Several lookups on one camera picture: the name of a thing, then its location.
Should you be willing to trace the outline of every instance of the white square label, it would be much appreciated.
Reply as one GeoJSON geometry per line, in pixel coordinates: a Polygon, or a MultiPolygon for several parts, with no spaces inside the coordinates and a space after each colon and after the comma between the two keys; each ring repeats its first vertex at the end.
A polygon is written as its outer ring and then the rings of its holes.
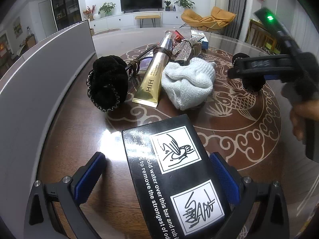
{"type": "Polygon", "coordinates": [[[198,231],[224,216],[211,180],[171,196],[185,235],[198,231]]]}
{"type": "Polygon", "coordinates": [[[162,174],[202,159],[186,126],[154,134],[151,143],[162,174]]]}

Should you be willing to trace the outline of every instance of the white knit beanie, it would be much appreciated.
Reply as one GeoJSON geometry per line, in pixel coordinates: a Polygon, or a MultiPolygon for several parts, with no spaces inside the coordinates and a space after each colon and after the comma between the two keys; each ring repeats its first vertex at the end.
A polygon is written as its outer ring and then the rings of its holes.
{"type": "Polygon", "coordinates": [[[187,66],[169,62],[162,73],[162,87],[177,109],[202,103],[213,90],[215,62],[192,58],[187,66]]]}

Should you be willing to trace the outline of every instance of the orange lounge chair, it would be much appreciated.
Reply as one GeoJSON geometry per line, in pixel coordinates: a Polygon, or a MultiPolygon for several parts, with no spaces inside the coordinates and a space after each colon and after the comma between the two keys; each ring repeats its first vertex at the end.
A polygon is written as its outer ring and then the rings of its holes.
{"type": "Polygon", "coordinates": [[[235,16],[236,14],[222,10],[218,7],[213,7],[211,15],[207,17],[202,17],[193,10],[186,9],[181,15],[181,19],[185,22],[181,27],[189,25],[197,30],[203,31],[220,30],[232,22],[235,16]]]}

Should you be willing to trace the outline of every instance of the television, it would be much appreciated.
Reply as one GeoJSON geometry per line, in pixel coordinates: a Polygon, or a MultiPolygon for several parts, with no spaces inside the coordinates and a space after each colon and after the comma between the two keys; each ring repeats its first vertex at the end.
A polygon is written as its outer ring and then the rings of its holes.
{"type": "Polygon", "coordinates": [[[162,0],[121,0],[122,12],[160,8],[162,8],[162,0]]]}

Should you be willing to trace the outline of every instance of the metal screw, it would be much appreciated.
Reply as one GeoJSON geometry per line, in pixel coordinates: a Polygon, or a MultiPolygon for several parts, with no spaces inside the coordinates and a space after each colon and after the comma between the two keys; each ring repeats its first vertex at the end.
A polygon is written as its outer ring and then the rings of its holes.
{"type": "Polygon", "coordinates": [[[63,181],[64,183],[68,183],[70,180],[71,180],[71,177],[70,177],[70,176],[65,176],[65,177],[63,177],[63,179],[62,179],[62,181],[63,181]]]}
{"type": "Polygon", "coordinates": [[[279,187],[279,185],[280,185],[279,181],[273,181],[272,184],[273,184],[275,187],[279,187]]]}
{"type": "Polygon", "coordinates": [[[35,182],[33,183],[33,185],[36,186],[36,187],[39,186],[40,184],[41,184],[41,181],[35,181],[35,182]]]}
{"type": "Polygon", "coordinates": [[[244,177],[244,182],[245,183],[251,183],[251,178],[249,176],[244,177]]]}

